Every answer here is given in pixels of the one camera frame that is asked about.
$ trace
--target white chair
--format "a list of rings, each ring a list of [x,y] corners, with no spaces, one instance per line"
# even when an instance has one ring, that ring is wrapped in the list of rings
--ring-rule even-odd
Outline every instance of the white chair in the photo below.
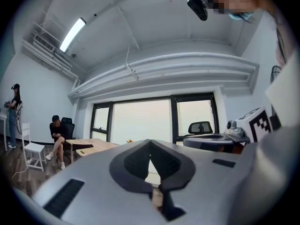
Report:
[[[24,145],[24,137],[26,137],[26,136],[29,137],[29,144],[27,144],[25,146]],[[27,168],[28,167],[34,167],[34,168],[42,169],[42,171],[44,171],[42,162],[45,162],[46,164],[47,164],[47,162],[46,162],[46,158],[45,158],[45,150],[44,150],[44,160],[41,159],[41,151],[44,149],[45,146],[31,142],[31,139],[30,139],[30,124],[29,123],[23,123],[22,124],[22,144],[23,144],[23,153],[24,153],[26,167]],[[34,165],[27,164],[25,151],[30,152],[32,161],[36,160],[36,163]],[[39,158],[32,157],[33,152],[38,153]]]

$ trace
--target seated man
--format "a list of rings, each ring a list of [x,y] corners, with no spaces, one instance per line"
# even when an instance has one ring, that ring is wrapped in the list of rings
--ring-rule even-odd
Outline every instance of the seated man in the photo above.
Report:
[[[52,117],[52,123],[50,124],[51,136],[54,139],[54,147],[52,152],[50,152],[47,156],[47,160],[51,160],[54,156],[54,153],[58,150],[58,156],[60,160],[61,169],[65,169],[65,163],[63,161],[63,144],[65,140],[68,139],[68,129],[65,124],[60,122],[60,118],[57,115]]]

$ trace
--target black office chair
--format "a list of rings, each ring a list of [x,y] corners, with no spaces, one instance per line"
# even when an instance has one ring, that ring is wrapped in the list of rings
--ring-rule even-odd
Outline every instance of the black office chair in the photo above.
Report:
[[[66,125],[67,130],[68,130],[66,139],[76,139],[73,137],[75,124],[72,123],[72,119],[71,118],[62,118],[61,122]],[[71,163],[71,151],[70,150],[71,150],[71,146],[68,146],[67,144],[65,144],[64,156],[67,157]]]

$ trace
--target black cap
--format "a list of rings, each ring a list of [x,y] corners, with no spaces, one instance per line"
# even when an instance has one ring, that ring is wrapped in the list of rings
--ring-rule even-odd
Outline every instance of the black cap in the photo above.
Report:
[[[14,86],[12,86],[11,89],[17,89],[17,88],[20,88],[20,85],[16,83]]]
[[[54,115],[54,116],[52,117],[52,122],[57,121],[57,120],[59,120],[59,119],[60,119],[60,118],[59,118],[58,115]]]

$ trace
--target ceiling light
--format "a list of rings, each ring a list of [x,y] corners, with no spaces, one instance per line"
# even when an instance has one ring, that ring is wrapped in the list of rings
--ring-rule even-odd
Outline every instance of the ceiling light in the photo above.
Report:
[[[71,28],[71,30],[69,31],[69,33],[67,34],[60,46],[60,49],[63,52],[67,50],[72,40],[75,38],[77,33],[84,27],[85,24],[86,22],[82,18],[79,18],[77,22],[73,25],[73,27]]]

